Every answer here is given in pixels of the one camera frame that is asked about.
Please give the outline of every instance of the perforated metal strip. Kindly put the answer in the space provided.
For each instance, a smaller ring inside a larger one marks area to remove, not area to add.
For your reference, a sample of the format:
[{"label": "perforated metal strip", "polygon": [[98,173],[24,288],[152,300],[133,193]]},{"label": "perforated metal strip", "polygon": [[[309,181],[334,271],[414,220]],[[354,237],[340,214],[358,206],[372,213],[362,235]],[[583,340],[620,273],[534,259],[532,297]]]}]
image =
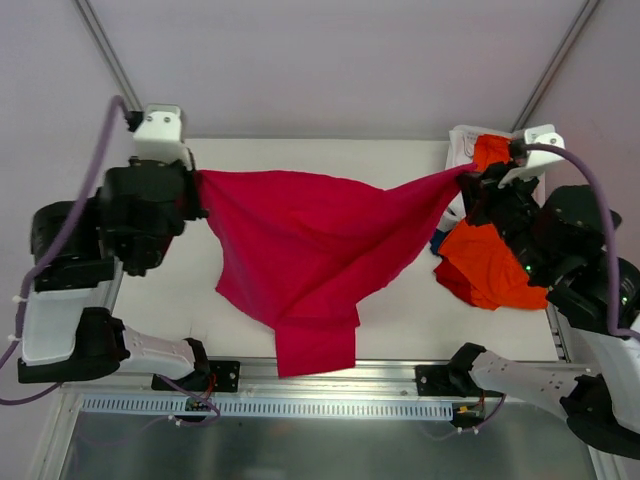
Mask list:
[{"label": "perforated metal strip", "polygon": [[[396,420],[451,420],[451,402],[311,400],[255,397],[218,397],[213,399],[223,416],[278,418],[366,418]],[[194,411],[192,400],[158,395],[84,396],[82,410],[93,413],[135,415],[206,415]]]}]

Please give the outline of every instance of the dark blue cloth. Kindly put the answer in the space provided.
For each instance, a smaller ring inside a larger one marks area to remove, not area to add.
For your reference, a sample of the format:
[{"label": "dark blue cloth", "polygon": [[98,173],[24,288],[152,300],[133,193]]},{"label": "dark blue cloth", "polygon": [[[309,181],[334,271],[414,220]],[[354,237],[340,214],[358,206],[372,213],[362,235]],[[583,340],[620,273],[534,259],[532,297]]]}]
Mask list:
[{"label": "dark blue cloth", "polygon": [[443,232],[442,230],[437,229],[435,232],[433,232],[433,237],[431,237],[431,241],[429,242],[431,244],[429,246],[429,250],[431,250],[431,253],[433,253],[434,255],[438,255],[439,257],[442,256],[438,253],[438,250],[440,249],[440,245],[442,245],[442,242],[444,242],[444,239],[447,238],[447,235],[449,235],[450,232],[451,230],[449,230],[448,232]]}]

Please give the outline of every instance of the metal bar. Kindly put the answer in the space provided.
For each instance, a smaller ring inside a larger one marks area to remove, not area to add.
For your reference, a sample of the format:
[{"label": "metal bar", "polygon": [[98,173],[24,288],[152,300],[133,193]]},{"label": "metal bar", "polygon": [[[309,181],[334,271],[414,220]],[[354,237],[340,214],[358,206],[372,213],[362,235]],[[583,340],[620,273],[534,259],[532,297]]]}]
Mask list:
[{"label": "metal bar", "polygon": [[567,341],[564,337],[560,322],[558,321],[558,311],[555,305],[549,305],[547,307],[547,319],[549,320],[549,327],[551,328],[551,336],[556,344],[556,350],[558,351],[558,358],[567,363],[572,362],[571,353],[567,346]]},{"label": "metal bar", "polygon": [[589,447],[589,455],[598,480],[627,480],[629,478],[622,464],[622,457],[604,453],[592,447]]},{"label": "metal bar", "polygon": [[[443,365],[444,361],[358,361],[355,368],[320,375],[279,378],[275,359],[236,358],[240,361],[240,397],[308,398],[331,400],[459,400],[458,397],[418,397],[414,367]],[[566,362],[526,363],[550,371],[586,373],[591,365]],[[114,374],[92,382],[68,383],[74,393],[166,395],[151,390],[151,375]]]},{"label": "metal bar", "polygon": [[124,101],[129,110],[143,110],[142,103],[136,95],[129,77],[124,71],[118,56],[116,55],[104,28],[100,24],[95,10],[89,0],[73,0],[76,10],[80,14],[82,22],[87,27],[89,35],[93,39],[102,60],[106,64],[113,80],[116,82],[120,94],[124,97]]},{"label": "metal bar", "polygon": [[[450,401],[420,400],[318,400],[218,396],[212,399],[224,417],[359,418],[370,420],[450,421]],[[82,411],[129,415],[214,415],[192,399],[173,395],[84,395]]]},{"label": "metal bar", "polygon": [[111,280],[106,286],[104,296],[101,301],[101,305],[108,308],[110,312],[113,312],[113,308],[116,306],[116,298],[118,297],[118,291],[122,284],[122,277],[124,277],[124,270],[122,268],[122,262],[118,261],[113,280]]},{"label": "metal bar", "polygon": [[527,122],[533,115],[533,112],[538,108],[545,94],[549,90],[549,87],[553,84],[560,67],[567,59],[567,55],[569,55],[573,47],[575,47],[580,34],[589,24],[590,20],[593,18],[594,12],[601,3],[602,0],[586,0],[584,2],[569,27],[569,30],[562,39],[562,42],[560,42],[560,46],[551,57],[551,61],[547,67],[544,69],[544,73],[540,77],[540,80],[538,80],[531,96],[527,99],[527,103],[520,112],[520,115],[518,115],[518,118],[511,127],[511,131],[515,132],[517,130],[521,130],[527,125]]},{"label": "metal bar", "polygon": [[82,405],[81,395],[61,394],[51,412],[28,478],[58,480],[71,444],[76,419]]}]

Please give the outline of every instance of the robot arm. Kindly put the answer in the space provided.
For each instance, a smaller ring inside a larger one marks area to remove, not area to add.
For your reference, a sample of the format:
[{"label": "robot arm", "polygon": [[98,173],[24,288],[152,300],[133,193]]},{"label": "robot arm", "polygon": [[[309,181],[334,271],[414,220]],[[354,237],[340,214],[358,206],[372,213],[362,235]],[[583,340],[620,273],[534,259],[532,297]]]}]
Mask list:
[{"label": "robot arm", "polygon": [[[602,375],[546,372],[466,344],[447,366],[448,381],[462,395],[476,387],[520,398],[564,420],[585,443],[640,459],[640,343],[607,329],[608,276],[595,197],[588,186],[564,186],[537,205],[531,198],[535,177],[560,158],[537,151],[527,156],[522,145],[533,142],[563,144],[551,126],[524,131],[511,143],[510,163],[459,178],[467,222],[495,226],[529,285],[548,288],[547,299],[584,337]],[[620,216],[611,215],[617,227]],[[618,325],[638,331],[640,272],[624,259],[618,266]]]},{"label": "robot arm", "polygon": [[[27,302],[22,383],[93,380],[115,371],[183,380],[206,377],[207,356],[194,339],[168,341],[139,333],[90,306],[100,282],[120,263],[129,275],[159,266],[186,221],[206,217],[195,185],[195,164],[182,140],[178,107],[150,105],[134,132],[129,166],[105,172],[65,247],[34,282]],[[72,202],[40,209],[33,218],[31,252],[41,258]]]}]

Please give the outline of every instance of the black mounting bracket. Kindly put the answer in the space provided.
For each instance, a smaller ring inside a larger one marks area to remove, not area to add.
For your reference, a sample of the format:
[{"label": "black mounting bracket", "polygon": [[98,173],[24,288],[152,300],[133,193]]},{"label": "black mounting bracket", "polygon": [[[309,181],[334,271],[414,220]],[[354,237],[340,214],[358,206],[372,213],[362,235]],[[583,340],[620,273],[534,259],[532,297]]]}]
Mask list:
[{"label": "black mounting bracket", "polygon": [[[450,367],[444,365],[416,365],[415,382],[419,397],[480,397],[483,390],[470,385],[462,392],[450,379]],[[485,397],[502,397],[499,392],[486,391]]]},{"label": "black mounting bracket", "polygon": [[[240,362],[233,360],[209,360],[210,376],[214,379],[213,393],[237,393],[240,384]],[[176,380],[185,390],[190,392],[204,392],[209,386],[209,375],[205,373],[193,372],[187,377]],[[160,392],[172,391],[157,375],[151,380],[151,389]]]},{"label": "black mounting bracket", "polygon": [[128,130],[133,133],[135,132],[142,121],[144,120],[144,112],[141,110],[130,110],[129,115],[125,117],[127,121]]}]

